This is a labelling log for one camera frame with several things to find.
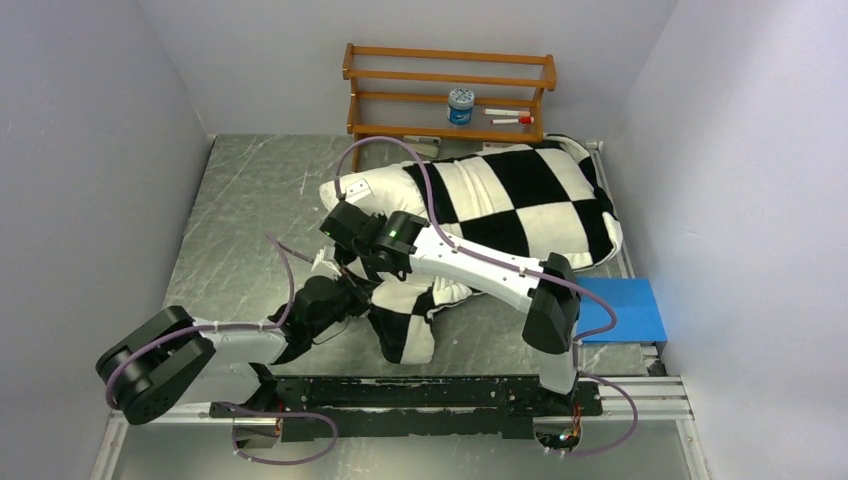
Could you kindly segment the black white checkered pillowcase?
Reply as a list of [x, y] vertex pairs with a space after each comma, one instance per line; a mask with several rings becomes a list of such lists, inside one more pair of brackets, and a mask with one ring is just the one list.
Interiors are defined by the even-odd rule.
[[[409, 160], [324, 183], [326, 209], [338, 191], [359, 181], [373, 194], [372, 211], [405, 211], [427, 217], [430, 204], [441, 228], [479, 245], [520, 257], [566, 257], [575, 271], [617, 255], [623, 232], [614, 206], [599, 185], [590, 152], [564, 135], [465, 156]], [[430, 362], [437, 312], [478, 295], [457, 281], [412, 274], [400, 282], [375, 273], [367, 314], [383, 357], [394, 364]]]

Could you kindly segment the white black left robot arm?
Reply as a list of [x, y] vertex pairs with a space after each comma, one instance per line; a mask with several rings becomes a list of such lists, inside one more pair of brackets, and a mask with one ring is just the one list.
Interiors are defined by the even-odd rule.
[[277, 400], [270, 366], [294, 361], [330, 326], [365, 313], [375, 281], [345, 273], [309, 278], [291, 305], [265, 320], [265, 330], [234, 330], [169, 306], [108, 349], [95, 364], [109, 380], [125, 364], [111, 395], [132, 425], [149, 423], [180, 405], [225, 402], [261, 416]]

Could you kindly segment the white pillow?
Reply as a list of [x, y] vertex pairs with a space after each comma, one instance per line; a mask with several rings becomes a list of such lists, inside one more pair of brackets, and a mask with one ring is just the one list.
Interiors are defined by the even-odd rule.
[[406, 161], [343, 175], [339, 186], [346, 194], [346, 201], [368, 215], [390, 216], [395, 211], [403, 211], [428, 219], [422, 189], [407, 167], [418, 170], [416, 164]]

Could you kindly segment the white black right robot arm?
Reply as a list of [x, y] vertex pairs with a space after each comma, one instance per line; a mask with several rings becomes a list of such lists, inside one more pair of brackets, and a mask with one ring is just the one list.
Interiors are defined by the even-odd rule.
[[522, 338], [540, 361], [539, 398], [562, 414], [578, 399], [573, 338], [580, 295], [567, 259], [512, 256], [448, 235], [427, 219], [403, 211], [367, 214], [341, 201], [320, 225], [336, 246], [379, 273], [445, 278], [489, 294], [525, 314]]

